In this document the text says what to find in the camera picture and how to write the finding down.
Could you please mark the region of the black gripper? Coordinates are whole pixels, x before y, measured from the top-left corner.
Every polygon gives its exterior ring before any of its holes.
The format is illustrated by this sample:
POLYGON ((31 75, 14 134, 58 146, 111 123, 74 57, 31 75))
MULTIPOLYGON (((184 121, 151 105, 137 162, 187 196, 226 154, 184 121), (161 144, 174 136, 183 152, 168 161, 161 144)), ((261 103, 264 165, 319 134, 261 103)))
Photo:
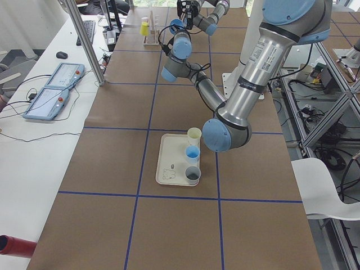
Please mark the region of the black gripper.
POLYGON ((199 15, 201 5, 198 1, 177 1, 177 15, 187 30, 194 27, 195 18, 199 15))

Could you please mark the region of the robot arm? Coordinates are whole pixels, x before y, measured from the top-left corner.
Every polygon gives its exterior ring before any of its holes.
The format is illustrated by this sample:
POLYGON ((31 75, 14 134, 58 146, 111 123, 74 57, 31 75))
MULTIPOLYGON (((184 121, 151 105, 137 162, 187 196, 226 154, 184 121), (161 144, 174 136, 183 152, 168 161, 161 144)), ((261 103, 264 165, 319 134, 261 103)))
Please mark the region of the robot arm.
POLYGON ((191 30, 194 26, 212 36, 217 29, 220 19, 230 9, 230 1, 177 1, 177 15, 181 21, 180 26, 191 30), (206 17, 200 13, 205 2, 210 3, 214 10, 206 17))
POLYGON ((178 6, 178 13, 186 17, 170 23, 173 36, 168 44, 162 45, 168 59, 161 75, 169 82, 187 78, 194 84, 214 112, 214 118, 202 128, 204 143, 214 152, 225 152, 250 140, 248 116, 291 48, 321 42, 329 36, 332 2, 255 1, 246 31, 254 43, 243 45, 229 98, 218 91, 203 66, 188 61, 192 52, 188 29, 196 26, 212 35, 230 8, 229 1, 212 1, 214 11, 203 16, 202 5, 202 1, 186 1, 178 6))

